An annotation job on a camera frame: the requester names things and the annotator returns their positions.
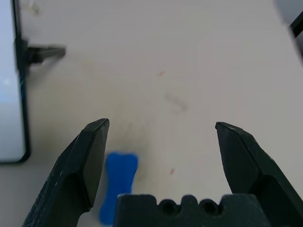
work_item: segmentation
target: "phone screen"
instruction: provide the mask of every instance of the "phone screen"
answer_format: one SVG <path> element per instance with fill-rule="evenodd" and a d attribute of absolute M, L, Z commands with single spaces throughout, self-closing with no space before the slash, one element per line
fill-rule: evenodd
<path fill-rule="evenodd" d="M 18 162 L 26 151 L 14 29 L 12 1 L 3 0 L 0 7 L 0 162 Z"/>

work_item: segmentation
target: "smartphone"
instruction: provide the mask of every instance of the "smartphone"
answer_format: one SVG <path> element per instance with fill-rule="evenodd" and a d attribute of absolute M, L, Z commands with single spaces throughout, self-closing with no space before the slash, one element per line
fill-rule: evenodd
<path fill-rule="evenodd" d="M 2 0 L 0 7 L 0 163 L 29 157 L 25 93 L 26 68 L 18 64 L 22 52 L 18 0 Z"/>

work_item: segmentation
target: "screw hole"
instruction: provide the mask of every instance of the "screw hole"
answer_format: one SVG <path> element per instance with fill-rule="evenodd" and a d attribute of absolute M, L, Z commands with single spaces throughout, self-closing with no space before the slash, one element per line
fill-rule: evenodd
<path fill-rule="evenodd" d="M 159 204 L 159 208 L 167 215 L 174 215 L 178 213 L 178 207 L 173 200 L 163 200 Z"/>
<path fill-rule="evenodd" d="M 204 211 L 207 214 L 211 214 L 211 215 L 219 214 L 218 205 L 212 200 L 209 199 L 202 200 L 199 204 L 199 207 L 202 211 Z"/>

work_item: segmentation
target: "table surface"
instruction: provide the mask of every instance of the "table surface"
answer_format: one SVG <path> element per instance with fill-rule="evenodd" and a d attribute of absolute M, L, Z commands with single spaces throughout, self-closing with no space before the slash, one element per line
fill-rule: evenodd
<path fill-rule="evenodd" d="M 214 128 L 224 121 L 253 134 L 303 196 L 303 71 L 271 1 L 38 3 L 39 17 L 23 13 L 24 35 L 68 49 L 27 78 L 33 153 L 0 166 L 1 226 L 21 226 L 57 157 L 105 117 L 107 152 L 139 155 L 134 193 L 219 202 L 230 193 Z M 99 226 L 104 173 L 80 227 Z"/>

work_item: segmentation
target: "blue object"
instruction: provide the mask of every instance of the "blue object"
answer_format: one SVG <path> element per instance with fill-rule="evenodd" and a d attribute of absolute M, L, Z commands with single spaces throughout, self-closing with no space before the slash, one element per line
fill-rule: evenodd
<path fill-rule="evenodd" d="M 138 157 L 133 154 L 111 153 L 106 159 L 107 192 L 99 212 L 100 221 L 112 225 L 119 194 L 131 193 L 134 175 L 138 167 Z"/>

